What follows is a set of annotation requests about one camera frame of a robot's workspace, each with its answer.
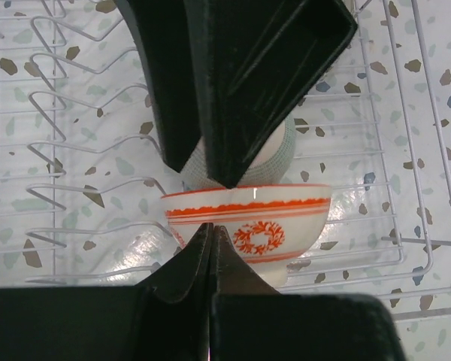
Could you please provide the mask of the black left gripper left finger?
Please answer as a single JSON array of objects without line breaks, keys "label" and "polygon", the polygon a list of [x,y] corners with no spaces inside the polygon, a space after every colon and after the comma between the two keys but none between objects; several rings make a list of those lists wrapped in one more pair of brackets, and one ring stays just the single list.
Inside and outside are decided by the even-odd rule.
[{"label": "black left gripper left finger", "polygon": [[213,225],[134,286],[0,289],[0,360],[205,360]]}]

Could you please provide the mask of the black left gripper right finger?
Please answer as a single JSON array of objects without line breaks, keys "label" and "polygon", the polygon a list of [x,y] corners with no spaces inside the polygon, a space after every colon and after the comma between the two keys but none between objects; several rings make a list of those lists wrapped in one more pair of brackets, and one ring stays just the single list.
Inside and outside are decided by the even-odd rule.
[{"label": "black left gripper right finger", "polygon": [[283,295],[214,229],[210,274],[212,360],[404,360],[391,314],[373,296]]}]

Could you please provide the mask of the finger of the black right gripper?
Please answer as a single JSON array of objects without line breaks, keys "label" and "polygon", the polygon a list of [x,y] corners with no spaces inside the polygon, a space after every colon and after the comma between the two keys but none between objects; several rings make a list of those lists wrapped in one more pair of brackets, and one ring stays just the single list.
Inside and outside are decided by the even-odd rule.
[{"label": "finger of the black right gripper", "polygon": [[184,4],[207,172],[236,187],[358,28],[341,1]]},{"label": "finger of the black right gripper", "polygon": [[162,160],[181,172],[201,137],[184,3],[117,0],[115,4],[140,56]]}]

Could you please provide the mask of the orange floral pattern bowl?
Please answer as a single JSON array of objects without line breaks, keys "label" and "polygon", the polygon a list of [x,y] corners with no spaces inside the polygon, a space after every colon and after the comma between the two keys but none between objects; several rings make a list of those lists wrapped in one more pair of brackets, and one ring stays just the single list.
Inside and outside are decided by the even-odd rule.
[{"label": "orange floral pattern bowl", "polygon": [[270,184],[170,193],[161,201],[180,246],[203,223],[223,226],[248,266],[271,286],[281,287],[288,264],[320,237],[331,195],[325,184]]}]

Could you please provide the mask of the pale green bowl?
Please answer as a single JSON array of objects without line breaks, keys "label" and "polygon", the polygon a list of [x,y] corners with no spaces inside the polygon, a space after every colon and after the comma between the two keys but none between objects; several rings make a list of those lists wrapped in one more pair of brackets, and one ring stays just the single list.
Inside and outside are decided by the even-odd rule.
[{"label": "pale green bowl", "polygon": [[[238,186],[277,184],[288,170],[295,152],[295,122],[292,115],[274,130],[268,138]],[[207,175],[203,138],[199,140],[180,173],[188,190],[223,188]]]}]

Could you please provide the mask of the white wire dish rack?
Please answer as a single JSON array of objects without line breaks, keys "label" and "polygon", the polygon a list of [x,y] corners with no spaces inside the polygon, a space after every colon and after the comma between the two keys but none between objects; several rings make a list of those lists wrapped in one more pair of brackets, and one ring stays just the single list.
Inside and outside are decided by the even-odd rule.
[{"label": "white wire dish rack", "polygon": [[[292,111],[281,181],[333,187],[287,292],[451,319],[451,4],[356,1],[350,46]],[[0,1],[0,287],[134,284],[177,242],[140,56],[112,1]]]}]

